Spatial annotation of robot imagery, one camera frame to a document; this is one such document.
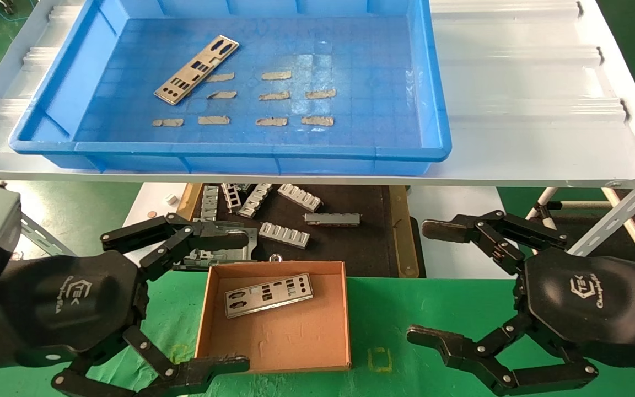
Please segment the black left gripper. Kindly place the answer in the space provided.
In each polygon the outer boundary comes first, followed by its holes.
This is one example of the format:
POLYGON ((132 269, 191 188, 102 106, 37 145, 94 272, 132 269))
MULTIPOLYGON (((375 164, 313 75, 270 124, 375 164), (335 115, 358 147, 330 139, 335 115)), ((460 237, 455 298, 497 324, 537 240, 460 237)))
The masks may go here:
POLYGON ((51 256, 5 267, 0 368, 72 361, 51 380, 51 387, 66 396, 203 394, 217 376, 249 370, 244 355, 173 364, 138 327, 149 300, 146 280, 156 281, 194 250, 241 249, 249 237, 170 213, 106 232, 101 243, 107 252, 97 256, 51 256), (159 246, 139 260, 139 269, 122 255, 154 244, 159 246), (93 364, 103 364, 126 345, 156 372, 153 382, 134 391, 87 377, 93 364))

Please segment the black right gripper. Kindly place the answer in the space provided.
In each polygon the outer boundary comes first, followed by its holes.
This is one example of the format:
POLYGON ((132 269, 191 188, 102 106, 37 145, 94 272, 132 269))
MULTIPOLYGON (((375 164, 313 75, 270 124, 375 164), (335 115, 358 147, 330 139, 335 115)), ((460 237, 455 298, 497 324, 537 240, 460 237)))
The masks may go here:
POLYGON ((431 240, 472 243, 516 281, 516 315, 479 341, 455 332, 408 327, 408 342, 438 350, 443 363, 473 374, 492 394, 515 396, 582 389, 598 376, 585 358, 635 368, 635 262, 567 254, 555 229, 501 210, 450 221, 425 219, 431 240), (525 259, 513 246, 537 251, 525 259), (529 335, 562 359, 549 366, 509 369, 497 355, 529 335))

